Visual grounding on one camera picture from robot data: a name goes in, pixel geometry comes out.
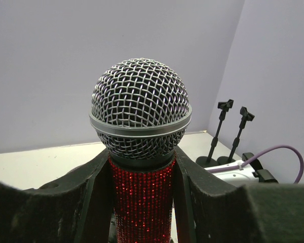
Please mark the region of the red glitter microphone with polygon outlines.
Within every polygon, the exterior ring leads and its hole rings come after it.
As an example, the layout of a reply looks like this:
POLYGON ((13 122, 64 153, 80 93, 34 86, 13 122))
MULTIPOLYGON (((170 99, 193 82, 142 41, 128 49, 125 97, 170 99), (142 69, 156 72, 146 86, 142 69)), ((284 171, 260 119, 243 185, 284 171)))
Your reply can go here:
POLYGON ((169 242, 175 148, 192 107, 179 75, 149 58, 117 63, 98 79, 90 124, 108 150, 118 242, 169 242))

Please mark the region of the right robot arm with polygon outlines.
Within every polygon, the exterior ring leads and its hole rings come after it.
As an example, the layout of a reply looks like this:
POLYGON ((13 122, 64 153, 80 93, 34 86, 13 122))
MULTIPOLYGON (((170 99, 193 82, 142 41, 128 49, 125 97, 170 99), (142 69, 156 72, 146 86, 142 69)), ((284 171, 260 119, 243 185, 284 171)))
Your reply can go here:
POLYGON ((214 167, 206 167, 207 172, 212 173, 218 179, 233 186, 242 186, 251 183, 278 183, 278 180, 265 169, 259 159, 242 166, 242 163, 254 156, 253 153, 243 153, 242 159, 231 163, 224 163, 214 167))

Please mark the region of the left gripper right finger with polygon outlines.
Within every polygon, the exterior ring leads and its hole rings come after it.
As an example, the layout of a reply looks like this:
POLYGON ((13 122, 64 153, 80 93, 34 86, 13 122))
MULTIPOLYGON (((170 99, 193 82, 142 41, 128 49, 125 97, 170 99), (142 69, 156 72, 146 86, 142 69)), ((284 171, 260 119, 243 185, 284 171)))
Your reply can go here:
POLYGON ((176 150, 179 242, 304 242, 304 184, 235 187, 176 150))

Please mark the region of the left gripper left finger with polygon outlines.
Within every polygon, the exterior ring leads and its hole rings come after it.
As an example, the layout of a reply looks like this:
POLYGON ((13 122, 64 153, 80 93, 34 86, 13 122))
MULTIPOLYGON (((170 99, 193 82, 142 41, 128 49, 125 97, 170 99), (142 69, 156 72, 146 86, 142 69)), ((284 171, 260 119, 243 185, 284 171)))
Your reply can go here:
POLYGON ((0 182, 0 242, 108 242, 108 151, 46 183, 0 182))

